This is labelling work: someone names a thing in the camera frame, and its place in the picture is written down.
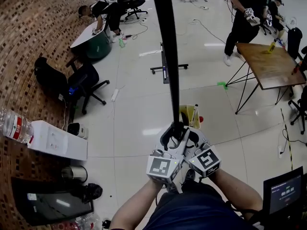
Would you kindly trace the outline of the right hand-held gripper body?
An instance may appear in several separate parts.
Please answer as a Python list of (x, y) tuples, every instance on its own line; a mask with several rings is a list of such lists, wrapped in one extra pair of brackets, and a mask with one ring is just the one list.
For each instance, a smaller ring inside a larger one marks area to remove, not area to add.
[(208, 177), (221, 167), (221, 158), (215, 148), (205, 135), (198, 129), (190, 129), (199, 135), (198, 147), (186, 148), (186, 163), (201, 177)]

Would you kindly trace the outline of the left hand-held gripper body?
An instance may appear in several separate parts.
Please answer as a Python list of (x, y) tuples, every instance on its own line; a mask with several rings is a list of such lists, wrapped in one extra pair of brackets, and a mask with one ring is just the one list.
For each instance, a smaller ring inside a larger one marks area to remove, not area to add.
[(164, 147), (156, 144), (153, 153), (148, 157), (146, 168), (147, 176), (166, 186), (171, 184), (184, 162), (184, 140), (177, 143), (175, 147)]

